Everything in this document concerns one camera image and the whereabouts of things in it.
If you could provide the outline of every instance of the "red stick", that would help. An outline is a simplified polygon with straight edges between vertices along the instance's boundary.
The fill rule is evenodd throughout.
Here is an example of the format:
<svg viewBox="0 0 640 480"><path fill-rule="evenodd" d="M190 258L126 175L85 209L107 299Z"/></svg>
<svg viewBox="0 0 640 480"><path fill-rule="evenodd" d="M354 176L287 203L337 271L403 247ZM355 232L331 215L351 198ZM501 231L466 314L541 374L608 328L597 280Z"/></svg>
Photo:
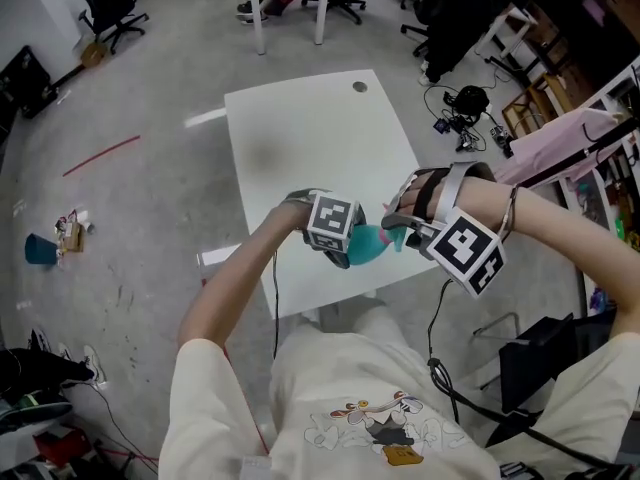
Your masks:
<svg viewBox="0 0 640 480"><path fill-rule="evenodd" d="M129 144L129 142L133 142L134 140L138 140L139 138L140 138L140 135L136 135L135 137L131 137L130 139L119 142L115 146L111 146L110 148L105 149L104 151L102 151L101 153L98 153L97 155L93 155L91 158L87 158L84 162L79 163L74 168L69 169L67 172L65 172L62 175L62 177L64 178L68 174L71 174L73 171L77 171L78 169L80 169L80 167L87 165L89 162L93 162L96 158L100 158L101 156L106 155L107 153L110 153L114 149L117 149L120 146L124 146L125 144Z"/></svg>

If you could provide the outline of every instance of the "hand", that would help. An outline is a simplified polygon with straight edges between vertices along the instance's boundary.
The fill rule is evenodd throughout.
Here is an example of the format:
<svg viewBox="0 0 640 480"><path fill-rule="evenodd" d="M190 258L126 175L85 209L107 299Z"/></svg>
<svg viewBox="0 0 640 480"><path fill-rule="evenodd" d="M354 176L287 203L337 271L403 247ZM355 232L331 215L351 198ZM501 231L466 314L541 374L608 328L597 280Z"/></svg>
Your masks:
<svg viewBox="0 0 640 480"><path fill-rule="evenodd" d="M413 215L418 192L420 192L422 186L429 179L429 176L431 176L431 173L423 174L416 178L411 184L409 190L405 192L400 200L398 209L400 213ZM433 191L431 201L429 201L427 205L427 215L422 216L423 218L433 218L443 185L444 179ZM500 223L502 222L510 192L511 187L508 185L502 185L480 178L467 177L460 186L456 206L495 231L500 227Z"/></svg>

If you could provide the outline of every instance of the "cartoon print on shirt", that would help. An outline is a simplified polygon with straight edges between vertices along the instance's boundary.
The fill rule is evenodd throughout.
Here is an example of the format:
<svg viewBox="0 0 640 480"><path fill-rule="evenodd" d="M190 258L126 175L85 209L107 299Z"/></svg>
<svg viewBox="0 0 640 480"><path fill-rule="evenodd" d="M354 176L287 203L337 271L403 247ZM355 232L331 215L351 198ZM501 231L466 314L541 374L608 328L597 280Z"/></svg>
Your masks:
<svg viewBox="0 0 640 480"><path fill-rule="evenodd" d="M425 454L470 442L458 427L438 418L422 422L418 432L407 415L417 415L423 407L421 401L402 391L395 393L392 401L377 407L369 406L367 400L348 403L346 409L330 414L312 414L316 426L306 429L304 437L316 447L328 450L338 446L370 447L378 455L384 453L392 466L419 464ZM341 432L335 424L341 418L353 428Z"/></svg>

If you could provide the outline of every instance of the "cardboard box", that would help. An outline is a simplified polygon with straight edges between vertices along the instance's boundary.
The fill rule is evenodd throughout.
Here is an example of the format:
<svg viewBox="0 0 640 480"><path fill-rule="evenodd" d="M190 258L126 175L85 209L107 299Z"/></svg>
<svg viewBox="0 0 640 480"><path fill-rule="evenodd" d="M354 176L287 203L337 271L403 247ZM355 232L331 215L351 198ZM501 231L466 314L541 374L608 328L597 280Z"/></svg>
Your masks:
<svg viewBox="0 0 640 480"><path fill-rule="evenodd" d="M65 250L70 252L82 252L84 249L84 229L77 222L67 225L62 243Z"/></svg>

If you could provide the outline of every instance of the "pink cloth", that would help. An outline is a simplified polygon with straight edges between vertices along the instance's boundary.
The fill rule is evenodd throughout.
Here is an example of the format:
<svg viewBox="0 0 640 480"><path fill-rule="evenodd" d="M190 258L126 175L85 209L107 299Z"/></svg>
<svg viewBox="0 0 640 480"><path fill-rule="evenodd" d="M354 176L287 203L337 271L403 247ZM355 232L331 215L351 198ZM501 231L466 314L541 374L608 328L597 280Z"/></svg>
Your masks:
<svg viewBox="0 0 640 480"><path fill-rule="evenodd" d="M572 110L530 135L514 140L511 143L513 156L496 170L494 173L496 180L508 184L522 183L577 151L588 148L592 143L584 134L583 124L589 137L596 140L615 128L618 122L609 112L602 110L592 108ZM601 150L598 153L598 160L602 162L619 147L620 141ZM596 165L596 153L592 153L583 161L536 186L551 183L563 177L577 181Z"/></svg>

